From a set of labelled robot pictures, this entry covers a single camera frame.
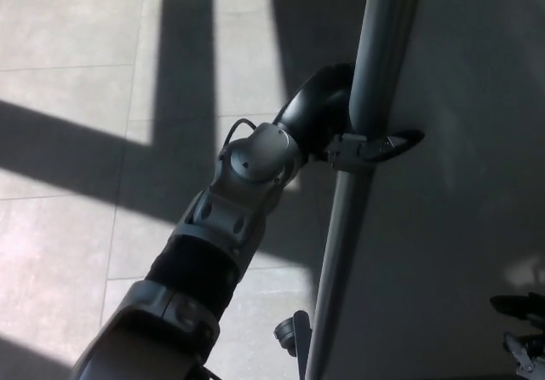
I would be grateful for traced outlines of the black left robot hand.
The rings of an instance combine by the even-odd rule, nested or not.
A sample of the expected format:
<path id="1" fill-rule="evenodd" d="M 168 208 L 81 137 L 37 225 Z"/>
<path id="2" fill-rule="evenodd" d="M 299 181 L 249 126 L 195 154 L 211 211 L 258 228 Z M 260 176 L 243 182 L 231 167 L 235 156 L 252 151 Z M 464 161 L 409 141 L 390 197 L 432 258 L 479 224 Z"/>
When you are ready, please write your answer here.
<path id="1" fill-rule="evenodd" d="M 353 74 L 354 64 L 319 69 L 273 120 L 295 141 L 305 162 L 325 162 L 337 171 L 359 173 L 408 152 L 424 139 L 420 130 L 377 137 L 356 134 L 349 118 Z"/>

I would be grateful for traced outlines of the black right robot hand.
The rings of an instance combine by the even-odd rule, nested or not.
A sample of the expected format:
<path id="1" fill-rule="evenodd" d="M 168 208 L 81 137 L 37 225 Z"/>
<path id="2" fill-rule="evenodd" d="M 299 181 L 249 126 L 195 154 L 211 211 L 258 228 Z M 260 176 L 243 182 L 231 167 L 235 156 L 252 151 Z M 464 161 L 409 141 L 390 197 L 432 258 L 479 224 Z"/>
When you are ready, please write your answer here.
<path id="1" fill-rule="evenodd" d="M 528 321 L 539 330 L 524 336 L 506 332 L 503 347 L 516 360 L 519 377 L 544 379 L 544 296 L 535 292 L 525 296 L 494 296 L 490 298 L 490 304 L 499 314 Z"/>

